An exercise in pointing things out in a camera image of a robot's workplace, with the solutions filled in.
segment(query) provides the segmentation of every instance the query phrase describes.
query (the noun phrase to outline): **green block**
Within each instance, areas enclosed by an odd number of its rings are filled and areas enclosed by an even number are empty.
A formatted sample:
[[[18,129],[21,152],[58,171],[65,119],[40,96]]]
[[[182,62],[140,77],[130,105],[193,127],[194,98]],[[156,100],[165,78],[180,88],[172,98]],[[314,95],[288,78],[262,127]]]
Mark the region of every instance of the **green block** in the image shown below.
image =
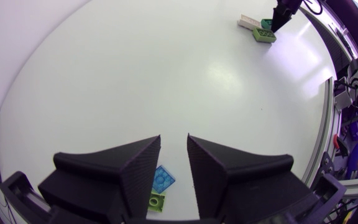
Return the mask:
[[[164,207],[165,192],[157,193],[155,190],[152,190],[149,199],[149,210],[153,212],[162,212]]]
[[[260,24],[263,29],[272,29],[273,20],[272,19],[262,19]]]
[[[277,40],[276,36],[271,30],[255,28],[252,31],[255,40],[258,42],[273,43]]]

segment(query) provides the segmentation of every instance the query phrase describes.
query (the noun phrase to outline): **metal frame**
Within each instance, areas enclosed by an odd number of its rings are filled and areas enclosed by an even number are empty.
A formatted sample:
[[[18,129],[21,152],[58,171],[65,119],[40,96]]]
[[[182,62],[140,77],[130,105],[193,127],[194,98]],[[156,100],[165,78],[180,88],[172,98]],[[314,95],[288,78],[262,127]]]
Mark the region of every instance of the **metal frame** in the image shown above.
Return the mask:
[[[302,181],[311,187],[311,184],[316,177],[317,170],[320,167],[321,158],[324,151],[329,147],[333,133],[333,121],[334,121],[334,78],[326,80],[325,94],[324,94],[324,106],[323,115],[321,117],[320,129],[317,135],[316,144],[314,145],[313,153],[311,155],[308,167],[303,174]]]
[[[358,179],[340,180],[339,183],[346,187],[343,199],[358,198]]]

